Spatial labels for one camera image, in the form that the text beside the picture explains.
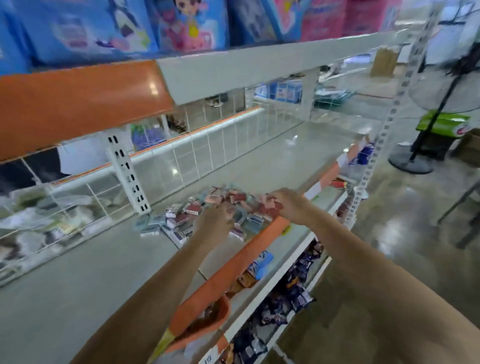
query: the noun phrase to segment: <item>hand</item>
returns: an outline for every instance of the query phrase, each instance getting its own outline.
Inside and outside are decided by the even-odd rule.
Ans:
[[[223,243],[233,228],[233,206],[224,202],[207,208],[195,221],[194,236],[200,238],[209,250]]]
[[[289,189],[281,188],[269,194],[283,205],[280,215],[297,225],[309,226],[314,220],[316,208],[306,197]]]

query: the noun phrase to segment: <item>pink package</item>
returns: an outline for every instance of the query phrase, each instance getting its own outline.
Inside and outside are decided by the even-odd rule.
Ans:
[[[348,0],[312,0],[301,24],[301,42],[342,36]]]
[[[392,30],[402,0],[348,0],[343,36]]]

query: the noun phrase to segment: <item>polished floor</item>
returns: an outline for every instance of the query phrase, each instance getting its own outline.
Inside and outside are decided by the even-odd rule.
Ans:
[[[415,124],[395,126],[396,143],[415,139]],[[353,232],[432,288],[480,327],[480,238],[466,250],[454,244],[467,233],[480,203],[468,200],[440,226],[437,219],[473,184],[477,170],[458,160],[435,162],[432,174],[412,176],[378,162]],[[397,364],[395,346],[335,262],[313,289],[317,299],[296,315],[277,344],[295,364]],[[270,352],[264,363],[283,363]]]

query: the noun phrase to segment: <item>light green package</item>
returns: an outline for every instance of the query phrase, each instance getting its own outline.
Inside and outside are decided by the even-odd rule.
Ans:
[[[422,116],[416,129],[418,131],[426,130],[435,112],[436,110],[430,110],[427,114]],[[468,122],[469,119],[470,117],[467,115],[441,113],[433,125],[432,133],[452,138],[461,138],[471,129]]]

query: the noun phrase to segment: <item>pile of small boxes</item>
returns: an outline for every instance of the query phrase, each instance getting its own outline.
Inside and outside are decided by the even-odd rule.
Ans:
[[[268,195],[253,195],[235,186],[211,187],[186,202],[172,204],[159,215],[144,215],[135,224],[141,236],[158,235],[163,231],[178,247],[193,234],[195,219],[202,211],[223,202],[231,204],[234,228],[232,236],[245,240],[246,232],[258,234],[266,224],[276,218],[283,208]]]

